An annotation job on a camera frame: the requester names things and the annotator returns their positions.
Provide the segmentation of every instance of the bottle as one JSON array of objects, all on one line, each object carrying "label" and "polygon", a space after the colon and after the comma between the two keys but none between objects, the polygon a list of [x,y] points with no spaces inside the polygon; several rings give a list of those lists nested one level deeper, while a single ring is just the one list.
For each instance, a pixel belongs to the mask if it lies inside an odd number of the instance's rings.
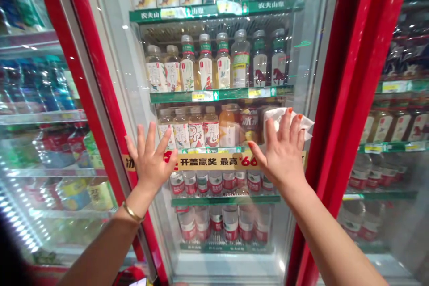
[{"label": "bottle", "polygon": [[146,68],[151,93],[168,92],[165,67],[161,60],[161,49],[158,46],[147,47]]},{"label": "bottle", "polygon": [[181,74],[183,90],[185,92],[200,90],[200,76],[198,74],[198,65],[195,59],[195,49],[191,36],[182,36],[182,54]]},{"label": "bottle", "polygon": [[229,89],[231,87],[231,56],[228,49],[228,34],[218,33],[216,42],[218,45],[216,65],[218,67],[219,89]]},{"label": "bottle", "polygon": [[211,55],[211,40],[208,34],[200,34],[200,58],[198,59],[201,89],[218,89],[216,62]]},{"label": "bottle", "polygon": [[277,29],[272,33],[273,56],[271,57],[271,85],[287,84],[289,58],[286,55],[285,30]]},{"label": "bottle", "polygon": [[246,31],[240,29],[234,34],[232,53],[232,87],[248,86],[250,43],[246,40]]},{"label": "bottle", "polygon": [[174,139],[173,130],[173,117],[171,116],[171,109],[161,109],[160,118],[158,119],[158,133],[160,140],[163,138],[165,132],[171,129],[170,139],[168,140],[167,150],[174,150],[176,148],[176,140]]},{"label": "bottle", "polygon": [[267,52],[265,45],[265,31],[258,30],[253,34],[253,58],[251,60],[251,76],[253,87],[264,87],[267,79]]},{"label": "bottle", "polygon": [[178,108],[174,110],[176,117],[173,119],[174,139],[178,149],[187,149],[191,147],[189,139],[188,117],[186,109]]},{"label": "bottle", "polygon": [[181,92],[180,58],[179,50],[176,46],[167,46],[167,57],[165,57],[164,67],[167,74],[167,90],[169,92]]}]

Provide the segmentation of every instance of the green shelf strip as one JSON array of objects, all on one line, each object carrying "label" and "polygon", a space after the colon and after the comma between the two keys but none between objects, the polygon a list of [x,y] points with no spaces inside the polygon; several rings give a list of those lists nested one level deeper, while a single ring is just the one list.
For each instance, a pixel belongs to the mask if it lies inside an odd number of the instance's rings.
[{"label": "green shelf strip", "polygon": [[219,90],[151,93],[151,103],[179,103],[179,102],[203,102],[221,101],[229,99],[247,99],[263,97],[279,97],[294,93],[293,85],[266,86],[260,88],[230,88]]},{"label": "green shelf strip", "polygon": [[217,4],[130,11],[130,22],[152,24],[210,17],[252,16],[261,13],[294,12],[304,9],[303,0],[219,0]]}]

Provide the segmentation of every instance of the gold bracelet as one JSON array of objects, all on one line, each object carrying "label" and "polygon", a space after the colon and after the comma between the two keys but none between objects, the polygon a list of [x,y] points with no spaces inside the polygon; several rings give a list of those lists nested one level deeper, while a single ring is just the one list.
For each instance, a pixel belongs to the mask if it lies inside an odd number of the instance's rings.
[{"label": "gold bracelet", "polygon": [[133,210],[128,208],[125,201],[122,203],[122,206],[124,207],[125,211],[131,216],[131,218],[133,218],[138,223],[141,223],[144,220],[144,216],[143,218],[141,218],[138,215],[136,215]]}]

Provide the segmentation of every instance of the refrigerator shelf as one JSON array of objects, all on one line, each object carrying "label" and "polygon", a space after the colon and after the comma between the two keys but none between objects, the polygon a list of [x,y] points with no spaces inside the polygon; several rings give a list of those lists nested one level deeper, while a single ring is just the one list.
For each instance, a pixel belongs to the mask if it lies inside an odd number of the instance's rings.
[{"label": "refrigerator shelf", "polygon": [[0,125],[40,124],[87,121],[83,109],[36,114],[1,115]]},{"label": "refrigerator shelf", "polygon": [[278,97],[294,93],[293,85],[230,88],[194,92],[151,93],[151,103],[209,102],[230,99]]},{"label": "refrigerator shelf", "polygon": [[243,0],[237,2],[218,0],[216,4],[130,11],[130,22],[145,25],[177,20],[295,12],[302,9],[304,9],[303,0]]}]

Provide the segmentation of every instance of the plastic bottle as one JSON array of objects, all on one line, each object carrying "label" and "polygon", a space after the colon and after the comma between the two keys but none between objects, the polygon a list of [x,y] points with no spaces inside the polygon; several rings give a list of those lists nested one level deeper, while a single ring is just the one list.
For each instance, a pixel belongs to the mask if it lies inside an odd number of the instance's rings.
[{"label": "plastic bottle", "polygon": [[206,106],[204,115],[204,138],[206,146],[219,147],[219,118],[214,106]]},{"label": "plastic bottle", "polygon": [[158,46],[147,47],[146,68],[151,93],[168,92],[165,67],[161,59],[161,49]]},{"label": "plastic bottle", "polygon": [[234,43],[231,47],[233,88],[248,86],[250,43],[246,37],[247,34],[244,29],[240,29],[234,34]]},{"label": "plastic bottle", "polygon": [[193,39],[189,35],[182,36],[181,75],[185,92],[201,90],[201,80],[198,74],[198,64],[195,59]]},{"label": "plastic bottle", "polygon": [[200,34],[200,58],[198,59],[201,89],[218,89],[218,69],[211,54],[211,40],[209,34]]},{"label": "plastic bottle", "polygon": [[180,58],[179,50],[176,46],[167,46],[167,57],[165,57],[164,66],[167,73],[167,90],[169,92],[181,92]]}]

